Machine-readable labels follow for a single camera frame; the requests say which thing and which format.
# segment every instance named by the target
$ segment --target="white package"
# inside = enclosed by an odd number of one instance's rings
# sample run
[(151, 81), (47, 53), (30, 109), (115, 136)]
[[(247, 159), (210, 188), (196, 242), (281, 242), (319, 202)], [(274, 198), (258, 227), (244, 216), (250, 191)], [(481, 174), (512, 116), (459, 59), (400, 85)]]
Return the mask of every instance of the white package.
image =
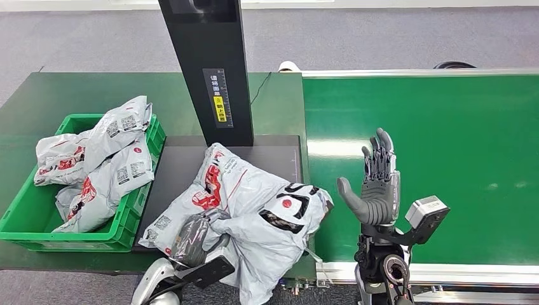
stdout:
[(205, 209), (222, 203), (232, 218), (258, 211), (280, 188), (289, 184), (283, 178), (252, 166), (219, 143), (206, 149), (194, 183), (216, 197), (215, 203), (203, 204)]
[(82, 188), (83, 186), (80, 183), (73, 184), (72, 186), (64, 187), (56, 195), (56, 208), (58, 209), (60, 217), (64, 222), (67, 221), (67, 216), (69, 215), (73, 198), (81, 193)]
[(203, 248), (229, 233), (231, 242), (216, 252), (236, 272), (221, 282), (240, 288), (242, 304), (262, 304), (299, 260), (309, 234), (332, 206), (326, 191), (290, 184), (214, 144), (206, 150), (194, 183), (146, 228), (139, 244), (170, 255), (175, 235), (190, 215), (209, 208), (225, 210), (232, 218), (210, 225)]
[(67, 222), (53, 233), (83, 233), (97, 229), (116, 213), (122, 196), (153, 179), (144, 132), (139, 132), (133, 143), (88, 175), (82, 191), (71, 201)]
[(70, 204), (67, 222), (52, 233), (84, 233), (98, 228), (116, 213), (109, 202), (111, 161), (105, 160), (83, 182), (83, 188)]
[(258, 213), (217, 220), (212, 230), (228, 233), (224, 252), (236, 272), (221, 282), (240, 288), (242, 305), (264, 304), (279, 279), (301, 258), (307, 240), (333, 203), (323, 189), (291, 184)]
[(115, 204), (130, 191), (153, 181), (151, 155), (144, 132), (139, 132), (133, 143), (115, 154), (112, 164), (114, 172), (110, 199)]
[(84, 181), (88, 173), (83, 170), (86, 143), (90, 131), (79, 135), (66, 133), (39, 140), (36, 146), (38, 170), (34, 184), (75, 184)]
[(151, 104), (146, 96), (135, 97), (120, 107), (111, 109), (92, 128), (84, 162), (86, 173), (96, 169), (108, 156), (133, 142), (146, 130), (151, 118)]

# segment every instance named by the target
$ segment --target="plastic mailer bag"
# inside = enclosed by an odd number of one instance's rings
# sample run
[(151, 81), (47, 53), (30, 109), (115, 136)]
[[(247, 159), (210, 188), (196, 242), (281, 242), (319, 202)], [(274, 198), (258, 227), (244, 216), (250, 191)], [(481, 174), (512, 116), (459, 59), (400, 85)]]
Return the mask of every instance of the plastic mailer bag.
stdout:
[(75, 184), (84, 181), (88, 173), (84, 171), (86, 143), (90, 130), (75, 135), (66, 133), (41, 139), (36, 146), (38, 170), (34, 184)]
[(82, 184), (73, 184), (72, 186), (66, 186), (61, 189), (56, 195), (56, 207), (60, 213), (60, 217), (64, 222), (67, 221), (67, 216), (71, 209), (71, 202), (75, 196), (79, 195), (82, 191)]
[[(111, 218), (122, 196), (154, 179), (144, 132), (126, 148), (107, 159), (84, 180), (82, 190), (69, 204), (66, 223), (53, 233), (83, 233), (97, 229)], [(68, 187), (57, 195), (60, 215), (65, 214)]]
[(148, 128), (151, 114), (151, 104), (146, 104), (144, 95), (107, 111), (90, 133), (86, 145), (85, 172), (96, 169), (108, 156), (133, 142), (140, 132)]
[(231, 218), (210, 223), (203, 249), (228, 233), (230, 242), (217, 250), (236, 271), (221, 282), (240, 288), (242, 304), (263, 304), (332, 207), (323, 189), (291, 184), (214, 144), (193, 184), (146, 228), (139, 244), (171, 256), (175, 236), (191, 215), (221, 209)]
[(41, 139), (36, 146), (38, 171), (34, 184), (75, 184), (84, 181), (107, 157), (129, 145), (146, 130), (151, 104), (135, 97), (107, 111), (91, 130)]

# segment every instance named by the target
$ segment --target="floor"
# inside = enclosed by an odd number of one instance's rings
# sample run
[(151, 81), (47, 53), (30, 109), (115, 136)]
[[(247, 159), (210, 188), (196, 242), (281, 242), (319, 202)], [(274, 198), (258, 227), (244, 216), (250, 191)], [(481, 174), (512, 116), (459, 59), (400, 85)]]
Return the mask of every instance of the floor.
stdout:
[[(247, 10), (249, 71), (283, 60), (304, 70), (539, 67), (539, 8)], [(0, 13), (0, 106), (31, 72), (179, 71), (159, 11)], [(136, 276), (0, 271), (5, 304), (129, 304)], [(354, 286), (275, 290), (270, 304), (354, 304)], [(237, 303), (237, 291), (192, 288), (185, 304)]]

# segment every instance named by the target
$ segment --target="measuring scale sticker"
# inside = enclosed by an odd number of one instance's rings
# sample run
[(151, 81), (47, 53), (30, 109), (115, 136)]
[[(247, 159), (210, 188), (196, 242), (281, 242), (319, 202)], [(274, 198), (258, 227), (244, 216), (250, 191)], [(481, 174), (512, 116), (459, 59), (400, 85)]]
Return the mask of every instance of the measuring scale sticker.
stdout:
[(224, 69), (202, 69), (217, 128), (234, 128)]

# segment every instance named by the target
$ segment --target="green plastic crate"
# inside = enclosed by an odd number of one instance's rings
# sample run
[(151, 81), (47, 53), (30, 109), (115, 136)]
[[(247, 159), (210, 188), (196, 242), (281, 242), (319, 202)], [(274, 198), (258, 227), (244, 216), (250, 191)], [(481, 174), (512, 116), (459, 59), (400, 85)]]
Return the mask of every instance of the green plastic crate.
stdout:
[[(93, 128), (103, 114), (71, 114), (56, 135), (80, 133)], [(146, 130), (146, 143), (155, 172), (165, 143), (165, 132), (155, 114)], [(116, 215), (92, 233), (51, 233), (63, 223), (55, 196), (64, 186), (35, 186), (34, 168), (0, 220), (0, 240), (19, 244), (32, 251), (129, 252), (137, 234), (140, 216), (152, 182), (122, 197)]]

